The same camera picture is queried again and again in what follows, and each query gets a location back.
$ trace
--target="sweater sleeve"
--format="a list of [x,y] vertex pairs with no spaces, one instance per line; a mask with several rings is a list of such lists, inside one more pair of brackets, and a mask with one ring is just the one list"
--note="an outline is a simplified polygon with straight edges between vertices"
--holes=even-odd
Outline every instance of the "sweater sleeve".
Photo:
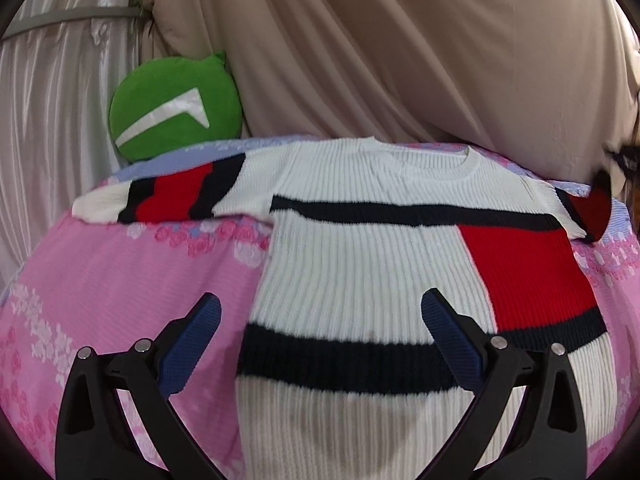
[[263,148],[169,175],[94,189],[72,215],[88,223],[167,222],[246,214],[268,220],[298,143]]
[[587,196],[575,196],[544,180],[523,177],[543,208],[561,223],[572,240],[593,243],[602,238],[611,216],[611,178],[598,171]]

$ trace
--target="color block sweater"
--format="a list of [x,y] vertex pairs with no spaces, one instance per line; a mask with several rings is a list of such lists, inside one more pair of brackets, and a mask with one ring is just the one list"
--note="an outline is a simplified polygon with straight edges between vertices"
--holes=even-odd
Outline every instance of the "color block sweater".
[[[472,399],[422,322],[434,286],[488,334],[526,349],[561,342],[588,443],[607,434],[610,340],[569,239],[599,239],[609,213],[603,173],[579,198],[471,148],[374,139],[248,152],[103,187],[73,207],[88,222],[247,214],[274,224],[236,384],[247,478],[264,480],[423,470]],[[483,463],[498,456],[521,398],[515,390]]]

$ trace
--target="blue gripper pad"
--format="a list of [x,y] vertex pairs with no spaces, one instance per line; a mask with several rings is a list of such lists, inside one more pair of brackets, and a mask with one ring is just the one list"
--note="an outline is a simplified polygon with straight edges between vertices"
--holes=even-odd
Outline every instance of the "blue gripper pad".
[[477,394],[484,383],[482,358],[457,322],[457,314],[436,288],[424,293],[420,308],[422,320],[456,381]]
[[207,295],[158,364],[158,389],[166,399],[181,392],[198,364],[222,318],[217,296]]

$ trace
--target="green cushion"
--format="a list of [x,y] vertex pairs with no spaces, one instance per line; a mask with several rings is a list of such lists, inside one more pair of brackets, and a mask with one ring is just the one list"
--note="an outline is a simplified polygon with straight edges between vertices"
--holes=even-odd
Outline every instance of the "green cushion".
[[111,138],[130,162],[239,137],[242,108],[224,53],[202,61],[165,57],[140,65],[115,91],[109,122]]

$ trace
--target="pink bedsheet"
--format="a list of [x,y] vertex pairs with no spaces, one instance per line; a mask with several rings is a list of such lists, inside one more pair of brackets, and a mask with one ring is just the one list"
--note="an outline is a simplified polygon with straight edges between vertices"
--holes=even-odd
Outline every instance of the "pink bedsheet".
[[[574,243],[611,335],[618,380],[616,425],[591,446],[590,471],[640,402],[640,246],[625,213],[616,211],[601,242]],[[67,215],[52,228],[0,308],[0,406],[49,473],[63,385],[78,348],[125,350],[140,337],[155,337],[211,291],[222,302],[222,323],[172,404],[223,473],[242,477],[234,376],[269,235],[269,227],[250,218],[88,226]],[[122,399],[143,454],[159,463],[132,402]]]

